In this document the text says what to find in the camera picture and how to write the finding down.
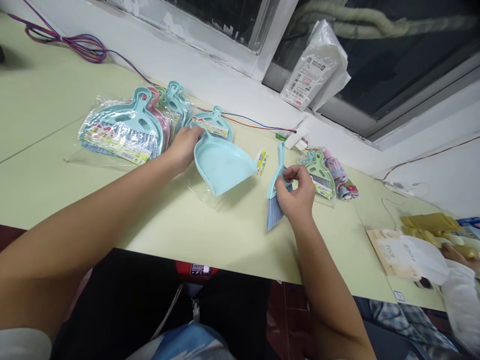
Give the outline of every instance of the pink dustpan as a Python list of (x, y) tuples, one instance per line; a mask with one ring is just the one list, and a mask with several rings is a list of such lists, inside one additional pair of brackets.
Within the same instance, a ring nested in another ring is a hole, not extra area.
[(146, 106), (146, 109), (158, 120), (158, 123), (163, 130), (163, 150), (166, 150), (170, 144), (170, 124), (167, 117), (155, 107), (155, 104), (159, 101), (159, 91), (154, 87), (149, 87), (148, 90), (151, 91), (151, 100)]

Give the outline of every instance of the hand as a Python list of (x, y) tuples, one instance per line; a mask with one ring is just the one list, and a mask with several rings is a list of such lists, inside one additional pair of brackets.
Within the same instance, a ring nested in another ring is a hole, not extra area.
[(463, 256), (461, 253), (455, 250), (455, 248), (449, 243), (443, 243), (441, 250), (445, 259), (452, 260), (459, 264), (465, 265), (467, 268), (472, 269), (475, 272), (475, 274), (480, 271), (480, 260), (478, 259), (467, 260), (465, 256)]
[(303, 219), (312, 219), (315, 185), (307, 168), (303, 165), (292, 165), (283, 172), (287, 182), (298, 180), (298, 188), (289, 192), (285, 182), (279, 176), (275, 182), (276, 197), (281, 210), (290, 223)]
[(170, 148), (163, 154), (170, 158), (179, 174), (183, 173), (194, 159), (195, 145), (204, 132), (205, 129), (200, 126), (181, 128)]

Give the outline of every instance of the window glass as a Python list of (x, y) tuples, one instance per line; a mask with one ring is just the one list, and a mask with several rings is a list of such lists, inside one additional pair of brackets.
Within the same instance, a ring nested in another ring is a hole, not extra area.
[(315, 22), (329, 20), (351, 76), (337, 97), (379, 120), (479, 51), (479, 8), (471, 0), (300, 0), (273, 62), (293, 70)]
[[(124, 10), (129, 8), (122, 0), (107, 1)], [(149, 1), (171, 4), (254, 51), (261, 49), (279, 3), (279, 0)], [(148, 14), (149, 20), (154, 23), (164, 16), (164, 13)]]

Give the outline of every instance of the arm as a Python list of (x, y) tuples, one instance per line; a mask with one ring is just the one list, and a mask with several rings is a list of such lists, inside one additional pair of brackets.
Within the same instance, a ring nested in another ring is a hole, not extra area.
[(0, 330), (33, 328), (53, 340), (84, 274), (118, 243), (193, 159), (201, 127), (171, 148), (45, 219), (0, 253)]
[(279, 178), (277, 198), (295, 234), (318, 359), (375, 359), (355, 301), (315, 225), (315, 186), (305, 166), (290, 166), (285, 179), (298, 180), (288, 192)]
[(480, 357), (480, 300), (475, 290), (480, 260), (468, 261), (448, 244), (443, 244), (442, 252), (450, 268), (441, 292), (451, 329), (469, 351)]

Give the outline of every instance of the white sleeve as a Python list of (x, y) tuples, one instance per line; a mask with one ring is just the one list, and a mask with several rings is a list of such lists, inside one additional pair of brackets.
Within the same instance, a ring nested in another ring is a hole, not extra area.
[(480, 357), (480, 299), (475, 289), (475, 272), (455, 261), (446, 263), (450, 274), (441, 292), (453, 335)]
[(0, 330), (0, 360), (49, 360), (50, 338), (31, 328)]

